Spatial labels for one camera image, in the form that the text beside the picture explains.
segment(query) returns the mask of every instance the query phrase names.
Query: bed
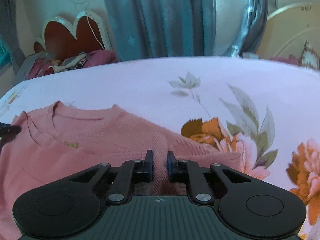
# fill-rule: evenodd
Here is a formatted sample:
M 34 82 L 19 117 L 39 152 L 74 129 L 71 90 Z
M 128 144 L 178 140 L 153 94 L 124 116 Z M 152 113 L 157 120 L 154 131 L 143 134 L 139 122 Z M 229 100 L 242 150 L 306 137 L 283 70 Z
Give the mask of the bed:
M 81 53 L 86 53 L 86 58 L 89 58 L 90 53 L 100 50 L 99 53 L 105 57 L 97 63 L 100 65 L 115 61 L 106 26 L 101 17 L 92 11 L 78 13 L 73 23 L 60 16 L 50 17 L 44 23 L 42 36 L 36 38 L 33 47 L 35 54 L 23 62 L 15 76 L 14 85 L 42 76 L 49 66 L 63 65 L 65 60 Z
M 310 13 L 301 8 L 287 8 L 284 13 L 291 9 Z M 311 7 L 312 12 L 316 10 L 317 6 Z M 279 44 L 278 37 L 268 36 L 273 26 L 270 19 L 258 51 L 261 58 L 301 49 L 303 42 L 286 45 L 294 34 L 288 33 Z M 315 23 L 309 22 L 310 26 L 316 29 Z M 278 62 L 225 57 L 146 59 L 21 82 L 0 99 L 0 121 L 10 123 L 22 111 L 58 100 L 90 110 L 117 104 L 209 147 L 241 152 L 247 174 L 304 200 L 307 217 L 299 236 L 310 240 L 319 239 L 320 232 L 319 91 L 316 72 Z

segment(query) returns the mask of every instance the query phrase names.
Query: wooden headboard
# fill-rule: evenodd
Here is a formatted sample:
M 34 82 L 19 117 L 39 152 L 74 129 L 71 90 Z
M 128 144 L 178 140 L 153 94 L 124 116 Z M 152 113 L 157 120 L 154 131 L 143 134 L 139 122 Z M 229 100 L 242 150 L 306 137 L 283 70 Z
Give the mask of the wooden headboard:
M 320 53 L 320 4 L 296 3 L 270 14 L 256 54 L 263 59 L 300 58 L 306 40 Z
M 44 24 L 42 37 L 34 43 L 36 53 L 49 51 L 60 61 L 97 49 L 111 50 L 111 45 L 103 20 L 91 11 L 80 12 L 73 24 L 59 16 L 51 17 Z

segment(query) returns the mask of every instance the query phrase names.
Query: orange flower print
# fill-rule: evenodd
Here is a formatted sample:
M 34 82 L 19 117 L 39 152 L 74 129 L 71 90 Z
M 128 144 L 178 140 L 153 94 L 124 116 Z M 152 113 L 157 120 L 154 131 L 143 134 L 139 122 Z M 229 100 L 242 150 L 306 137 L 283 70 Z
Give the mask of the orange flower print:
M 320 216 L 320 145 L 313 139 L 301 143 L 292 153 L 292 163 L 286 170 L 291 181 L 297 185 L 290 191 L 308 206 L 310 225 Z
M 298 236 L 302 239 L 302 240 L 306 240 L 308 237 L 308 234 L 304 233 L 304 225 L 302 225 L 300 232 L 298 233 Z
M 223 139 L 231 142 L 228 131 L 217 117 L 204 123 L 202 119 L 190 120 L 181 128 L 181 135 L 199 143 L 210 144 L 216 149 L 219 149 L 218 144 Z
M 0 107 L 0 116 L 3 116 L 9 109 L 12 103 L 20 97 L 22 94 L 23 90 L 25 90 L 27 86 L 22 86 L 20 89 L 15 90 L 11 93 L 11 95 L 5 100 L 5 102 L 2 104 Z
M 238 133 L 232 140 L 218 118 L 208 122 L 190 120 L 181 129 L 181 135 L 199 143 L 210 144 L 221 152 L 241 153 L 239 171 L 257 179 L 264 179 L 270 172 L 264 166 L 256 166 L 257 145 L 248 135 Z

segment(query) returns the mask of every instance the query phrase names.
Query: curtain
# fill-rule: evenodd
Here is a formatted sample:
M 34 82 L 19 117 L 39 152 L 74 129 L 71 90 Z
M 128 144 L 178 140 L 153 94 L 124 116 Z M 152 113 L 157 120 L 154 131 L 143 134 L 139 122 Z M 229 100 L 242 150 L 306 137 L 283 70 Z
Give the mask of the curtain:
M 105 0 L 121 60 L 211 56 L 215 0 Z
M 17 37 L 16 0 L 0 0 L 0 38 L 9 49 L 13 71 L 17 73 L 25 56 L 19 47 Z
M 10 52 L 7 50 L 2 40 L 0 39 L 0 69 L 7 65 L 10 61 Z
M 267 17 L 268 0 L 248 0 L 238 35 L 224 55 L 231 56 L 235 50 L 238 50 L 239 55 L 243 52 L 255 52 L 262 39 Z

